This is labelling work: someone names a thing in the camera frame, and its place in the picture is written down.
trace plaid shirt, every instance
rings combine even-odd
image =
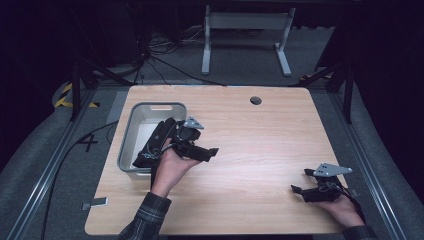
[[[147,193],[134,220],[122,230],[118,239],[158,239],[159,230],[170,205],[171,200]]]

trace wooden tabletop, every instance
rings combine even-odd
[[[260,105],[250,102],[256,96]],[[305,168],[338,165],[308,90],[220,86],[136,86],[129,90],[86,232],[118,234],[133,219],[150,181],[132,180],[117,165],[134,105],[180,102],[205,126],[196,145],[219,148],[192,168],[168,198],[161,234],[317,234],[340,232],[325,211],[303,201],[290,185],[315,188]],[[339,177],[347,187],[343,177]]]

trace person's left hand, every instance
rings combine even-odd
[[[171,139],[168,139],[164,146],[168,146],[170,141]],[[199,163],[200,161],[194,159],[181,158],[174,149],[169,148],[162,155],[151,192],[166,198],[185,173]]]

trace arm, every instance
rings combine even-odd
[[[199,163],[197,160],[180,158],[172,148],[166,150],[150,193],[147,193],[134,220],[122,230],[118,239],[157,239],[171,205],[171,200],[167,199],[169,192],[190,168]]]
[[[314,205],[327,210],[345,230],[346,240],[373,240],[377,239],[371,227],[365,225],[354,204],[344,195],[333,202],[315,202]]]

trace hand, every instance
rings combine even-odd
[[[340,195],[333,202],[314,202],[312,204],[327,210],[338,223],[346,228],[365,225],[356,212],[355,205],[344,195]]]
[[[171,139],[168,139],[164,146],[168,146],[170,141]],[[184,174],[199,163],[200,161],[194,159],[183,159],[175,153],[174,149],[169,148],[162,155],[151,192],[166,198]]]

